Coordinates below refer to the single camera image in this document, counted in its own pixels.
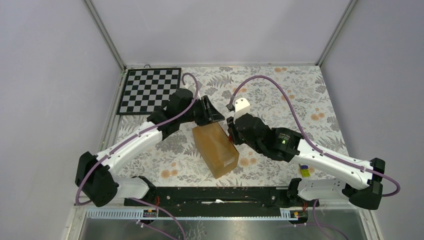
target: gray floor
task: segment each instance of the gray floor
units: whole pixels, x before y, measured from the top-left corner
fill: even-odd
[[[350,240],[367,239],[359,214],[349,210],[324,210],[316,213],[320,223],[342,230]],[[288,221],[275,220],[189,220],[180,221],[189,240],[326,240],[316,226],[282,227],[291,225]],[[182,234],[172,220],[156,220],[151,226],[165,230],[179,239]],[[146,227],[141,228],[134,220],[90,219],[84,224],[80,240],[167,240]],[[334,230],[327,232],[335,240],[345,238]]]

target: robotic arm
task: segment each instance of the robotic arm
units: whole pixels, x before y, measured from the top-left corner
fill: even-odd
[[[118,173],[122,167],[137,155],[176,132],[180,124],[195,122],[198,126],[204,126],[225,119],[212,106],[205,95],[202,98],[198,98],[192,108],[181,117],[162,126],[154,127],[180,114],[189,106],[193,98],[192,91],[184,88],[178,89],[169,97],[169,101],[160,110],[150,115],[146,122],[124,140],[96,155],[92,155],[89,152],[84,153],[79,159],[75,184],[80,186],[90,169],[98,164],[82,187],[82,191],[97,207],[106,205],[113,198],[143,199],[149,197],[149,191],[152,188],[159,189],[160,187],[152,186],[144,178],[119,177]],[[315,199],[348,199],[352,204],[361,208],[370,210],[378,208],[383,191],[381,177],[335,161],[325,156],[324,153],[316,152],[303,136],[296,131],[283,127],[268,127],[260,118],[249,114],[250,104],[243,97],[237,98],[229,109],[234,111],[234,117],[229,117],[226,121],[230,139],[235,145],[247,144],[256,152],[272,160],[305,164],[336,177],[322,180],[294,178],[291,180],[288,189],[284,190],[284,194],[278,193],[282,195],[279,201],[280,204],[290,207],[301,206],[302,203]],[[381,159],[375,158],[372,161],[359,160],[324,147],[319,148],[346,161],[384,173],[385,162]],[[173,190],[163,188],[163,191],[172,192]],[[217,187],[215,189],[211,188],[210,191],[218,195],[223,194],[219,192],[220,190]],[[192,199],[199,199],[196,196],[197,192],[193,193],[191,191],[190,194],[193,194],[189,196]],[[272,200],[269,199],[271,201],[269,204],[274,205],[276,203],[275,196],[273,195],[270,198]],[[175,202],[169,201],[168,204],[172,206]]]

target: table surface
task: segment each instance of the table surface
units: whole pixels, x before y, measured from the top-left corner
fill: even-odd
[[[264,75],[274,79],[287,93],[306,134],[315,142],[347,155],[339,124],[318,66],[286,67],[183,67],[201,85],[200,95],[208,95],[225,118],[232,115],[226,105],[234,90],[245,79]],[[285,127],[299,131],[285,98],[269,81],[259,78],[247,83],[237,94],[250,102],[250,114],[261,118],[271,128]],[[116,141],[131,134],[148,115],[122,116]],[[219,124],[227,131],[227,126]],[[156,186],[288,186],[299,178],[299,166],[272,161],[247,145],[235,146],[240,153],[238,166],[215,179],[196,149],[192,128],[195,123],[182,124],[180,130],[137,156],[119,173],[120,176],[145,176]],[[310,179],[332,176],[310,168]]]

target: orange flower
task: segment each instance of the orange flower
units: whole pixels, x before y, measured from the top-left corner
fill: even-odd
[[[247,158],[245,158],[245,157],[242,158],[242,159],[240,159],[240,165],[242,167],[247,167],[249,165],[249,160]]]
[[[314,114],[312,114],[312,116],[310,116],[310,119],[312,119],[314,121],[318,121],[320,118],[314,113]]]
[[[163,171],[160,173],[160,176],[161,176],[163,179],[167,179],[167,178],[169,178],[169,177],[170,177],[170,171],[168,171],[168,170],[163,170]]]

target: black and white checkered pattern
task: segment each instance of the black and white checkered pattern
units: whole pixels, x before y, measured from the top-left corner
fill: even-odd
[[[181,68],[132,69],[119,102],[118,115],[151,114],[180,87]]]

